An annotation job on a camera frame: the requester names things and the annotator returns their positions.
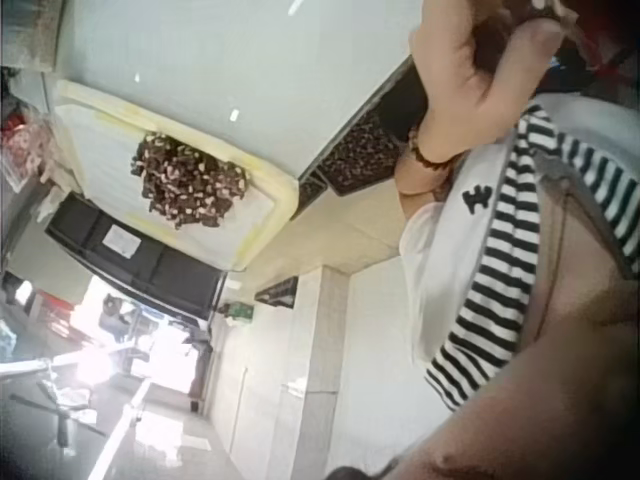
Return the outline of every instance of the hand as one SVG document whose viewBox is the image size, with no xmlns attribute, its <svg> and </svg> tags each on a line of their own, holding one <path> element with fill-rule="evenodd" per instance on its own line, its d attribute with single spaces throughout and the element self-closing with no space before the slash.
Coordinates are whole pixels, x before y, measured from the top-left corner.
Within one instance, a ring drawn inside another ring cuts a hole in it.
<svg viewBox="0 0 640 480">
<path fill-rule="evenodd" d="M 495 75 L 473 64 L 474 18 L 487 0 L 425 0 L 411 54 L 429 96 L 418 145 L 432 162 L 495 142 L 514 126 L 562 44 L 560 23 L 536 19 L 511 36 Z"/>
</svg>

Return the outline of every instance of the brown beaded bracelet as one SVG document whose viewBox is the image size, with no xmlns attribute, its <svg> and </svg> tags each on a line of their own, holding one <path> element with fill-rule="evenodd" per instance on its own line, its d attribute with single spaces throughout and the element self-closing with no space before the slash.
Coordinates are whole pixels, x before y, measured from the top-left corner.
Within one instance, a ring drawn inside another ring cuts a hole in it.
<svg viewBox="0 0 640 480">
<path fill-rule="evenodd" d="M 448 168 L 451 166 L 454 160 L 458 158 L 458 155 L 454 155 L 446 162 L 442 162 L 442 163 L 430 162 L 427 158 L 425 158 L 424 155 L 422 155 L 422 152 L 418 147 L 418 128 L 417 127 L 412 128 L 411 131 L 409 132 L 409 149 L 411 150 L 411 153 L 415 155 L 416 160 L 424 168 L 428 168 L 430 170 L 438 171 L 438 170 L 443 170 L 445 168 Z"/>
</svg>

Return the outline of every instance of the brown candy pile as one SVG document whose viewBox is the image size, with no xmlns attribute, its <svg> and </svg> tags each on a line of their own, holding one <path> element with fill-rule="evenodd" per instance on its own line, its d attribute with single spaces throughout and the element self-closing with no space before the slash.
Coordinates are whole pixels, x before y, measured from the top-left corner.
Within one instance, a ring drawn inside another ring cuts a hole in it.
<svg viewBox="0 0 640 480">
<path fill-rule="evenodd" d="M 162 133 L 150 133 L 138 146 L 131 174 L 142 177 L 142 196 L 175 224 L 218 227 L 249 187 L 247 173 L 231 162 L 185 145 Z"/>
</svg>

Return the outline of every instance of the black logo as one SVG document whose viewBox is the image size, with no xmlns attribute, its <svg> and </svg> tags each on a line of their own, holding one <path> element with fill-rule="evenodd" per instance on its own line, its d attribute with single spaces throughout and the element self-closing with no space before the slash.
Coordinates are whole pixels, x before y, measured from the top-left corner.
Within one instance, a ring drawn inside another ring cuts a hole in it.
<svg viewBox="0 0 640 480">
<path fill-rule="evenodd" d="M 473 193 L 471 190 L 467 190 L 462 194 L 462 200 L 467 204 L 467 208 L 469 209 L 469 213 L 471 215 L 476 214 L 476 205 L 482 205 L 482 208 L 485 210 L 489 208 L 489 200 L 491 200 L 491 195 L 493 195 L 493 188 L 489 186 L 480 187 L 480 185 L 476 185 L 473 188 Z"/>
</svg>

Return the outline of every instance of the white countertop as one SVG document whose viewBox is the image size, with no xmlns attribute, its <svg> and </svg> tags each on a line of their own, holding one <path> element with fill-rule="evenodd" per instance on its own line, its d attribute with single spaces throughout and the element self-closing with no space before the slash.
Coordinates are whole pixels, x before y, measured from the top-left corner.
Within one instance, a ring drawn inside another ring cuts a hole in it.
<svg viewBox="0 0 640 480">
<path fill-rule="evenodd" d="M 56 75 L 297 177 L 406 59 L 421 4 L 68 0 Z"/>
</svg>

